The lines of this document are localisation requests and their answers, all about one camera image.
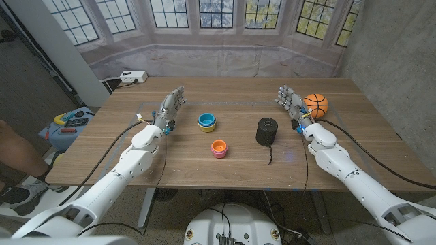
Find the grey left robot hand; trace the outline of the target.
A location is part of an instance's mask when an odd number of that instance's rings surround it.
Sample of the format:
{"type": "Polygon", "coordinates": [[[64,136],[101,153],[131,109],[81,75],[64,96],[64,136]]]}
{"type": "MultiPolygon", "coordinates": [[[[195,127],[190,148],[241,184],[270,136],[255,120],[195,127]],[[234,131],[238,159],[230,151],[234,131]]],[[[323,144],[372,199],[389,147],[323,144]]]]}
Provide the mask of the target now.
{"type": "Polygon", "coordinates": [[[166,125],[176,118],[179,109],[186,102],[184,99],[184,86],[174,89],[171,93],[166,95],[162,101],[157,115],[155,117],[154,125],[160,129],[165,129],[166,125]]]}

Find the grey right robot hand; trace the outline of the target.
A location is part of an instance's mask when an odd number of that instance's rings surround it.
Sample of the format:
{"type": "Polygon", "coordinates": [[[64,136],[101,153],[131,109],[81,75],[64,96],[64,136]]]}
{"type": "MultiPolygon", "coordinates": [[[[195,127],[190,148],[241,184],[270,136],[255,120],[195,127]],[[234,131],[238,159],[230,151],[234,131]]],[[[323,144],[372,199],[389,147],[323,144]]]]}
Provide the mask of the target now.
{"type": "Polygon", "coordinates": [[[290,118],[302,127],[313,124],[309,110],[302,97],[286,85],[279,88],[275,102],[288,112],[290,118]]]}

